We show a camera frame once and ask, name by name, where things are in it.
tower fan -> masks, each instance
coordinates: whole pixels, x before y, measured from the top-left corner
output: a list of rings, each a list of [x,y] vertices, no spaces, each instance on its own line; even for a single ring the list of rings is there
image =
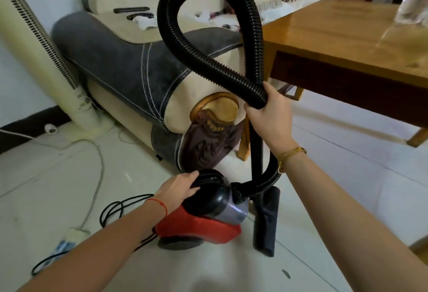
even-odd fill
[[[113,120],[98,113],[85,90],[70,72],[25,0],[0,0],[0,37],[26,67],[37,84],[72,122],[63,127],[71,141],[94,139],[113,126]]]

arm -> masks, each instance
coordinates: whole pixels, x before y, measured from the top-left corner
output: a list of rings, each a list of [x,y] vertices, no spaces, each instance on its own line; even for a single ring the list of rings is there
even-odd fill
[[[199,189],[190,188],[198,172],[181,174],[163,183],[154,198],[162,201],[168,213]],[[129,214],[114,221],[83,241],[42,273],[19,289],[19,292],[102,291],[116,275],[140,241],[165,216],[165,209],[147,201]]]
[[[298,147],[291,137],[290,103],[267,83],[265,89],[266,107],[256,110],[245,106],[245,109],[254,129],[279,157]],[[426,291],[425,265],[306,154],[291,156],[284,168],[325,246],[354,291]]]

white cable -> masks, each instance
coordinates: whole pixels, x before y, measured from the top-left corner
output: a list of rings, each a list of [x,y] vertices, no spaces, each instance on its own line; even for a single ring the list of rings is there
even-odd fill
[[[6,130],[2,130],[2,129],[0,129],[0,132],[6,133],[6,134],[11,134],[11,135],[17,135],[19,137],[23,137],[23,138],[27,138],[27,139],[31,139],[31,140],[34,140],[34,142],[31,142],[31,143],[39,144],[41,146],[48,146],[48,147],[55,148],[55,149],[58,149],[58,150],[66,150],[69,147],[75,145],[76,143],[83,142],[83,141],[91,143],[97,149],[98,155],[100,157],[100,162],[101,162],[100,179],[98,180],[97,188],[95,189],[95,193],[94,193],[94,196],[92,198],[92,202],[91,202],[91,205],[90,205],[90,207],[88,209],[88,212],[86,213],[85,218],[83,219],[82,224],[78,228],[79,230],[82,230],[83,227],[86,225],[86,222],[89,219],[89,215],[91,214],[92,209],[94,208],[95,200],[97,199],[98,192],[100,190],[101,184],[102,184],[103,179],[104,179],[104,168],[105,168],[104,158],[103,158],[103,155],[101,153],[101,150],[100,150],[99,146],[94,142],[94,140],[80,139],[80,140],[77,140],[77,141],[69,144],[68,146],[62,148],[62,147],[53,146],[51,144],[38,142],[37,138],[31,137],[29,135],[25,135],[25,134],[21,134],[21,133],[15,133],[15,132],[10,132],[10,131],[6,131]]]

black corrugated hose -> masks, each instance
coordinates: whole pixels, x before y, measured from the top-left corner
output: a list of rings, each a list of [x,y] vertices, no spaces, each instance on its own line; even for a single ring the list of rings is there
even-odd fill
[[[222,65],[196,49],[184,37],[177,22],[180,7],[186,0],[159,0],[158,27],[163,41],[186,67],[260,109],[267,103],[263,82],[263,31],[254,0],[226,0],[234,9],[243,37],[245,75]],[[253,197],[271,187],[280,177],[278,161],[270,153],[263,173],[263,141],[250,125],[252,180],[238,186],[242,198]]]

vacuum cleaner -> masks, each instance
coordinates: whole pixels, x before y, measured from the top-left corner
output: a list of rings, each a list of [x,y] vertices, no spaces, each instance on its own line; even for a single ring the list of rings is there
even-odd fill
[[[158,27],[172,54],[200,76],[232,92],[250,106],[261,109],[267,103],[263,82],[263,31],[254,0],[226,0],[238,19],[245,53],[245,77],[205,55],[183,35],[177,22],[186,0],[159,0]],[[275,252],[276,221],[280,190],[273,186],[280,177],[278,160],[270,153],[263,172],[263,141],[249,125],[251,176],[245,183],[230,183],[217,170],[202,170],[192,187],[196,194],[165,217],[157,226],[158,246],[183,250],[203,241],[224,244],[241,233],[240,224],[248,214],[249,200],[254,205],[254,248],[266,256]]]

